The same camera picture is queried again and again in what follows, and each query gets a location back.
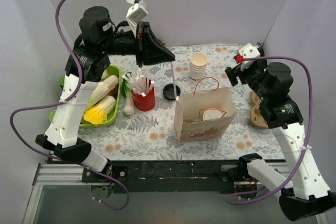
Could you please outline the single white straw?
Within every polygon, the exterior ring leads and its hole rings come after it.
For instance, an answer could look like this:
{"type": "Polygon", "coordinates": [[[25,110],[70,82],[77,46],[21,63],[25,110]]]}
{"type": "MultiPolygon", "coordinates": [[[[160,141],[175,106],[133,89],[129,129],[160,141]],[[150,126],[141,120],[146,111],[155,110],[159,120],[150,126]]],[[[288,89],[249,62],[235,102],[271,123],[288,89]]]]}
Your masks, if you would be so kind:
{"type": "Polygon", "coordinates": [[[170,62],[171,64],[171,71],[172,71],[172,81],[173,81],[173,91],[174,91],[174,100],[176,101],[176,98],[177,98],[177,90],[176,90],[176,84],[175,84],[175,74],[174,74],[174,64],[173,62],[171,61],[170,62]]]}

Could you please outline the white plastic cup lid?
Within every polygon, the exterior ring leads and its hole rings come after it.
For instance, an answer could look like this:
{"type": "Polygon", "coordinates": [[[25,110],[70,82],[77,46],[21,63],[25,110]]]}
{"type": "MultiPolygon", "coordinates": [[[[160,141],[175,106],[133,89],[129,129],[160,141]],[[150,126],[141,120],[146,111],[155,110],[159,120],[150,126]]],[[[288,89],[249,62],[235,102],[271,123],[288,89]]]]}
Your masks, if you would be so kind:
{"type": "Polygon", "coordinates": [[[223,112],[219,110],[206,110],[202,115],[202,120],[212,120],[212,119],[220,119],[223,116],[223,112]]]}

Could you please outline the brown paper takeout bag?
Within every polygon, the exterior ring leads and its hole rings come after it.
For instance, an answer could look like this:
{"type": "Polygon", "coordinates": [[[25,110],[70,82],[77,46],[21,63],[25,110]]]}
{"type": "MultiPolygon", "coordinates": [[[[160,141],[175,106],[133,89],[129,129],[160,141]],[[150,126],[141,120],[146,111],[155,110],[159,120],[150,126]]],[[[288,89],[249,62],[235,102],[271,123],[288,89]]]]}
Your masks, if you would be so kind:
{"type": "Polygon", "coordinates": [[[221,88],[219,81],[212,79],[217,83],[216,88],[197,91],[195,87],[193,92],[176,98],[174,127],[180,143],[221,138],[237,114],[230,88],[221,88]],[[202,115],[208,109],[222,111],[223,116],[203,121],[202,115]],[[199,119],[200,122],[184,123],[187,119],[199,119]]]}

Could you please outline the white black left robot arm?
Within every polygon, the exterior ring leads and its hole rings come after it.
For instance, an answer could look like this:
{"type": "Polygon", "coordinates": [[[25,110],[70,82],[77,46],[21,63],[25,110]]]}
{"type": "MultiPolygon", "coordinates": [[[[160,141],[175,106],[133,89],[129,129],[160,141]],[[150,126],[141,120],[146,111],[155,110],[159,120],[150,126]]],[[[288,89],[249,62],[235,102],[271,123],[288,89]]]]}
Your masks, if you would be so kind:
{"type": "Polygon", "coordinates": [[[76,58],[70,57],[65,68],[61,104],[47,131],[35,140],[63,161],[90,167],[100,182],[111,178],[108,160],[78,137],[78,129],[89,98],[110,64],[109,56],[134,55],[139,67],[175,60],[154,36],[150,24],[143,21],[147,14],[143,5],[135,4],[129,8],[125,23],[114,27],[107,8],[95,6],[84,12],[73,47],[76,58]],[[120,30],[123,26],[129,26],[130,31],[120,30]]]}

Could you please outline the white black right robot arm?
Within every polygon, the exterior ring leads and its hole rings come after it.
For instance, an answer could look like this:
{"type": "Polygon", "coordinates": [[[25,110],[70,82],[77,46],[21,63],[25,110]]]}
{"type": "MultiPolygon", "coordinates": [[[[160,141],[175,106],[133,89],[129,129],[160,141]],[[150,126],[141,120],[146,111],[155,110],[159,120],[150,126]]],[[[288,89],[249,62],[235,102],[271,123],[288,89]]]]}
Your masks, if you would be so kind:
{"type": "Polygon", "coordinates": [[[335,208],[335,193],[324,181],[308,144],[311,126],[304,127],[303,117],[289,96],[293,83],[290,68],[273,57],[237,56],[237,66],[225,72],[233,86],[247,84],[260,98],[260,113],[278,141],[290,174],[285,177],[258,154],[239,158],[233,169],[242,180],[257,179],[269,192],[249,201],[231,200],[232,205],[247,205],[276,196],[284,215],[291,221],[322,214],[335,208]]]}

